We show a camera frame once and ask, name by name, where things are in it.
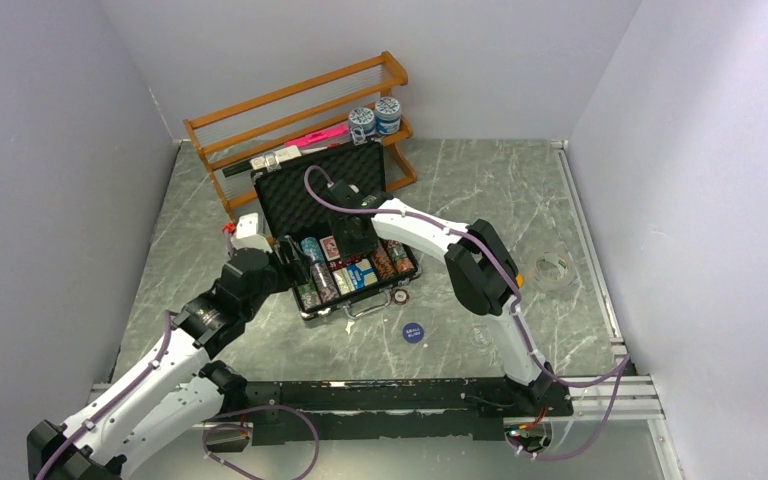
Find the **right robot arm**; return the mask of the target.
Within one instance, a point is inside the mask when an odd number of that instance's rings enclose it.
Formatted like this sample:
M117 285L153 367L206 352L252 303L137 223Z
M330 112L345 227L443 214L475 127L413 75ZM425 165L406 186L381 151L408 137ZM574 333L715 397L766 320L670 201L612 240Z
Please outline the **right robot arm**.
M362 216L378 237L398 241L444 264L456 299L469 312L486 318L504 374L513 383L509 390L513 408L532 415L547 403L553 374L524 320L518 267L491 224L443 220L390 195L344 207L312 190L308 193L334 212Z

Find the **light blue chip stack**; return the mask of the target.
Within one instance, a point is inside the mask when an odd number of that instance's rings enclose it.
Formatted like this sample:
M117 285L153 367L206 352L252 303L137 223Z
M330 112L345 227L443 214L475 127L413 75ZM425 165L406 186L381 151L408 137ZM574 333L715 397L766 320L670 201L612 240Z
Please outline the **light blue chip stack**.
M303 253L310 259L311 263L324 263L326 261L324 253L320 247L320 243L316 238L303 238L300 241L300 246Z

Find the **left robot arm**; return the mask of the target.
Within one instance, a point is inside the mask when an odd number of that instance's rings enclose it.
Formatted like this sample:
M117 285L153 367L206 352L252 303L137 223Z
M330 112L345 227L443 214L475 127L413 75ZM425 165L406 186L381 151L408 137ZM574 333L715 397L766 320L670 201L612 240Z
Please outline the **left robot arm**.
M30 478L128 479L194 424L244 411L246 381L217 356L270 295L292 285L264 225L251 213L227 227L220 276L180 312L164 314L164 332L144 357L77 413L32 429Z

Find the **blue Texas Hold'em card deck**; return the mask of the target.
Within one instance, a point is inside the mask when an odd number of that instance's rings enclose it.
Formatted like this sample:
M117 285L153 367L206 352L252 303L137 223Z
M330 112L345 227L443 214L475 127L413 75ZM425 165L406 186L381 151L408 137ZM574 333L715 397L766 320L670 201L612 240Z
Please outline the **blue Texas Hold'em card deck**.
M332 276L341 295L372 286L379 281L378 276L368 259L349 263L332 272Z

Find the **blue small blind button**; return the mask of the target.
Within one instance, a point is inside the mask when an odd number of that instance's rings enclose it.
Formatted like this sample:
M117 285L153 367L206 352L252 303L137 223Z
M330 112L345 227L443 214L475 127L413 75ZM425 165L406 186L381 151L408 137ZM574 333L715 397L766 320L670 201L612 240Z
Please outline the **blue small blind button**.
M424 339L424 336L425 330L419 323L410 322L403 326L402 337L407 343L417 344Z

